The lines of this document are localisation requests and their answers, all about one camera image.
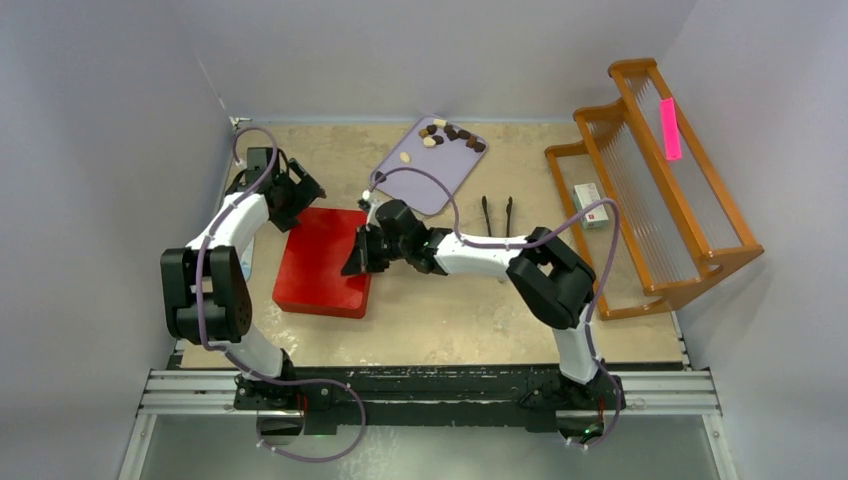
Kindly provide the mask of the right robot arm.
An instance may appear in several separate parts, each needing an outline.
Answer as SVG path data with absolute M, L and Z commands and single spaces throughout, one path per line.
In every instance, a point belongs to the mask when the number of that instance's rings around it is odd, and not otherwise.
M 623 408 L 617 377 L 594 344 L 596 274 L 558 235 L 538 227 L 525 236 L 463 236 L 428 227 L 401 200 L 373 207 L 355 234 L 344 276 L 379 273 L 403 260 L 422 274 L 475 274 L 508 280 L 533 316 L 551 328 L 559 355 L 554 397 L 576 407 Z

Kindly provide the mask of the red box lid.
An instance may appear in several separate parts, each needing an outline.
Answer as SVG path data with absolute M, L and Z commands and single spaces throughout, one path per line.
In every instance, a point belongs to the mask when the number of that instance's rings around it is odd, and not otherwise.
M 359 210 L 309 207 L 289 232 L 272 299 L 285 312 L 362 319 L 371 276 L 343 276 L 356 230 L 366 220 Z

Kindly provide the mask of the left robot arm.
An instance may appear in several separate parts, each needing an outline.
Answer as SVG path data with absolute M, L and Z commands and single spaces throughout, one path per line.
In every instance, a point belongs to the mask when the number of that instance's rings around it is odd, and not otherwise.
M 239 394 L 284 409 L 302 397 L 288 353 L 253 325 L 253 307 L 241 258 L 266 223 L 280 232 L 325 190 L 280 149 L 251 147 L 247 167 L 225 192 L 206 229 L 160 258 L 165 321 L 170 335 L 225 355 L 241 372 Z

